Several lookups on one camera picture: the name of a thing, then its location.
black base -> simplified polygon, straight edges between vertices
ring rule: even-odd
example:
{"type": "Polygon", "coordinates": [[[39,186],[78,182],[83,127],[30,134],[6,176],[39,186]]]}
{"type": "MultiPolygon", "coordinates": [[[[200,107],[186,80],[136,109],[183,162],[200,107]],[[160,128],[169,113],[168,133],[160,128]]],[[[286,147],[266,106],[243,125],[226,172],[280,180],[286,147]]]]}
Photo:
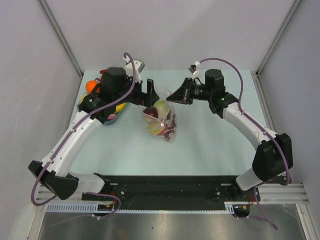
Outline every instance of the black base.
{"type": "MultiPolygon", "coordinates": [[[[237,176],[106,176],[100,193],[121,199],[122,210],[213,211],[225,210],[224,202],[248,202],[252,190],[235,193],[230,183],[237,176]]],[[[83,194],[84,201],[108,198],[83,194]]]]}

silver metal floor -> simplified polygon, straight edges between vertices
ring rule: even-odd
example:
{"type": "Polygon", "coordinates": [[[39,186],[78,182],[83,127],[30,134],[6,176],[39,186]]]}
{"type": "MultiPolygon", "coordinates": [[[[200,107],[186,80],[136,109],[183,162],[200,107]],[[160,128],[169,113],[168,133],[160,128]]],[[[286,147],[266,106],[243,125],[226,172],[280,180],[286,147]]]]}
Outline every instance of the silver metal floor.
{"type": "MultiPolygon", "coordinates": [[[[72,213],[46,213],[39,240],[304,240],[295,205],[265,205],[278,226],[275,231],[257,219],[236,220],[228,214],[119,213],[107,219],[74,217],[72,213]]],[[[261,216],[257,206],[250,215],[261,216]]]]}

apple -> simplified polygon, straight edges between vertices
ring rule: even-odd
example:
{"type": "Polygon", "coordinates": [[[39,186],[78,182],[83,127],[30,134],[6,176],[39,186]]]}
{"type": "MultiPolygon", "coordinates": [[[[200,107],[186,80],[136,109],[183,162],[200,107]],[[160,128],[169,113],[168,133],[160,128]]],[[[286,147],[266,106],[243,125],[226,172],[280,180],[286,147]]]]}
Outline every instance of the apple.
{"type": "Polygon", "coordinates": [[[147,107],[145,110],[143,110],[143,113],[145,113],[151,117],[154,117],[156,119],[158,118],[158,115],[159,115],[157,109],[154,106],[147,107]]]}
{"type": "Polygon", "coordinates": [[[170,110],[169,103],[163,100],[159,100],[153,106],[156,108],[158,112],[158,119],[162,121],[167,116],[170,110]]]}

cable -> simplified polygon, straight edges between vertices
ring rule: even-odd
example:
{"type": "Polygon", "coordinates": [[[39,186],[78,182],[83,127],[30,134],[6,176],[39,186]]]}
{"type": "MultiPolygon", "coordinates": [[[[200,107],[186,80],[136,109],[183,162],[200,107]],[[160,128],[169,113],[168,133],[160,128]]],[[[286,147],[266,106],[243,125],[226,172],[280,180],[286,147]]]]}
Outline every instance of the cable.
{"type": "Polygon", "coordinates": [[[93,111],[91,111],[90,113],[88,113],[87,115],[85,115],[83,118],[81,118],[72,128],[72,130],[70,132],[68,132],[68,134],[65,136],[65,138],[62,140],[62,142],[59,144],[59,146],[56,148],[56,150],[54,151],[54,153],[52,154],[52,156],[50,157],[50,159],[48,160],[48,162],[45,164],[45,166],[43,167],[43,169],[41,170],[41,172],[39,173],[38,177],[35,180],[35,183],[33,185],[32,191],[31,191],[31,202],[33,205],[39,207],[42,205],[47,204],[48,202],[50,202],[52,199],[54,199],[56,196],[51,197],[50,199],[44,201],[44,202],[36,202],[35,200],[35,195],[36,195],[36,189],[38,186],[38,183],[40,182],[41,177],[43,176],[43,174],[45,173],[45,171],[47,170],[47,168],[49,167],[49,165],[51,163],[54,162],[54,159],[56,158],[57,154],[59,153],[59,151],[62,149],[62,147],[65,145],[65,143],[67,142],[67,140],[70,138],[70,136],[77,130],[77,128],[79,127],[80,124],[82,124],[87,118],[89,118],[91,115],[96,114],[104,109],[107,109],[113,105],[116,105],[117,103],[121,102],[122,100],[124,100],[134,89],[135,87],[135,83],[136,83],[136,67],[135,67],[135,63],[134,63],[134,59],[131,57],[131,55],[127,52],[124,53],[124,57],[128,57],[131,61],[132,64],[132,73],[133,73],[133,77],[132,77],[132,84],[130,86],[130,89],[120,98],[118,98],[117,100],[108,103],[102,107],[99,107],[93,111]]]}
{"type": "Polygon", "coordinates": [[[94,192],[87,192],[87,194],[94,195],[94,196],[102,196],[102,197],[113,198],[115,201],[119,202],[119,205],[118,205],[118,207],[116,209],[114,209],[113,211],[111,211],[110,213],[108,213],[107,215],[104,215],[104,216],[96,217],[94,214],[81,214],[81,215],[73,216],[73,217],[70,217],[70,218],[68,218],[66,220],[62,220],[62,221],[56,222],[54,224],[51,224],[51,225],[49,225],[49,227],[54,227],[54,226],[57,226],[57,225],[60,225],[60,224],[64,224],[64,223],[69,222],[71,220],[79,219],[79,218],[82,218],[82,217],[96,217],[97,220],[105,219],[105,218],[110,217],[113,214],[115,214],[116,211],[118,211],[121,208],[121,205],[122,205],[121,200],[115,195],[101,194],[101,193],[94,193],[94,192]]]}
{"type": "MultiPolygon", "coordinates": [[[[243,96],[243,93],[244,93],[244,80],[242,78],[242,75],[241,73],[239,72],[239,70],[230,62],[224,60],[224,59],[221,59],[221,58],[216,58],[216,57],[210,57],[210,58],[205,58],[201,61],[199,61],[199,63],[203,63],[203,62],[206,62],[206,61],[209,61],[209,60],[215,60],[215,61],[220,61],[220,62],[223,62],[223,63],[226,63],[228,64],[229,66],[231,66],[235,71],[236,73],[238,74],[239,78],[240,78],[240,83],[241,83],[241,88],[240,88],[240,94],[239,94],[239,100],[238,100],[238,107],[239,107],[239,110],[240,112],[247,118],[249,119],[254,125],[256,125],[262,132],[263,134],[265,134],[273,143],[274,145],[276,146],[277,150],[279,151],[280,155],[281,155],[281,158],[283,160],[283,164],[284,164],[284,169],[285,169],[285,173],[286,173],[286,180],[285,180],[285,183],[281,183],[281,185],[288,185],[290,183],[290,180],[291,180],[291,176],[290,176],[290,172],[289,172],[289,166],[288,166],[288,163],[287,163],[287,159],[286,159],[286,156],[284,154],[284,152],[282,151],[280,145],[277,143],[277,141],[270,135],[270,133],[268,133],[267,131],[265,131],[265,128],[263,126],[261,126],[256,120],[254,120],[250,115],[248,115],[244,109],[242,108],[242,105],[241,105],[241,100],[242,100],[242,96],[243,96]]],[[[253,187],[253,192],[256,193],[256,189],[257,189],[257,186],[254,186],[253,187]]],[[[261,216],[248,216],[247,218],[251,218],[251,219],[261,219],[261,220],[264,220],[266,222],[268,222],[270,224],[270,226],[275,229],[275,230],[278,230],[278,227],[273,223],[271,222],[271,220],[268,218],[268,216],[266,215],[266,213],[264,212],[264,210],[262,209],[262,206],[260,205],[259,201],[258,201],[258,198],[256,196],[256,194],[254,194],[254,198],[255,198],[255,201],[256,201],[256,204],[258,205],[262,215],[264,216],[261,217],[261,216]]]]}

blue object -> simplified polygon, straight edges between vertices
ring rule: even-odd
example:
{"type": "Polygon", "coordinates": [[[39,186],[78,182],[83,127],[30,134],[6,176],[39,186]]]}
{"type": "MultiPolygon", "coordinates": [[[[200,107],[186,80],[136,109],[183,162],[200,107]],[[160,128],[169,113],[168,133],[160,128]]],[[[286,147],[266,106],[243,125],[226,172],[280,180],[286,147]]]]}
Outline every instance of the blue object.
{"type": "Polygon", "coordinates": [[[111,124],[114,124],[118,118],[120,118],[121,114],[124,112],[124,110],[126,110],[126,108],[128,107],[129,103],[127,102],[124,107],[121,109],[120,112],[116,113],[115,114],[115,118],[114,119],[111,119],[110,121],[105,121],[104,122],[104,125],[111,125],[111,124]]]}

